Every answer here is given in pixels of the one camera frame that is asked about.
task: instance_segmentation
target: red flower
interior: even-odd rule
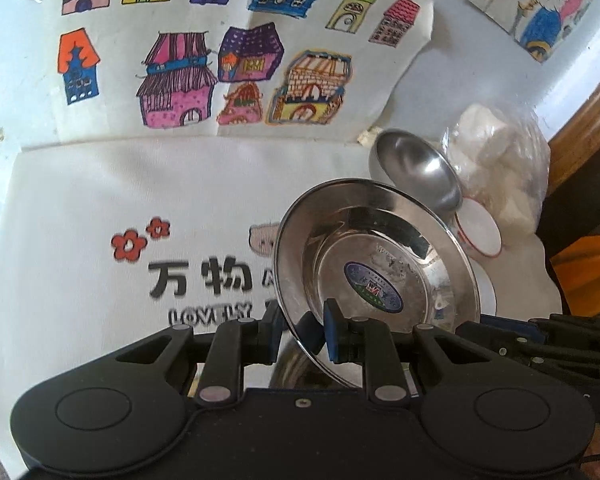
[[[113,259],[117,262],[122,260],[136,262],[146,244],[146,238],[138,236],[138,231],[127,229],[123,235],[117,234],[111,239],[111,247],[115,248]]]
[[[147,234],[151,235],[153,240],[157,240],[158,238],[166,238],[169,236],[169,227],[171,224],[167,220],[162,220],[159,216],[155,216],[149,222],[149,225],[146,227]]]

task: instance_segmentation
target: oval sticker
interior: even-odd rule
[[[395,287],[370,267],[358,262],[344,266],[344,275],[353,290],[369,305],[390,314],[402,310],[402,298]]]

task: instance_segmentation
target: clear plastic bag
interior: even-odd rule
[[[505,244],[536,231],[550,150],[533,115],[472,104],[446,131],[442,149],[464,195],[487,208]]]

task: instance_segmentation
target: wooden edge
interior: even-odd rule
[[[547,196],[600,149],[600,84],[568,123],[549,141]]]

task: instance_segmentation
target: silver bowl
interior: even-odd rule
[[[347,386],[356,364],[334,365],[321,343],[322,304],[372,317],[392,332],[421,322],[453,331],[480,315],[466,255],[442,220],[399,190],[363,179],[314,187],[287,211],[273,254],[278,301],[309,358]]]
[[[458,176],[426,140],[403,130],[385,130],[369,154],[371,178],[397,187],[443,220],[462,203]]]

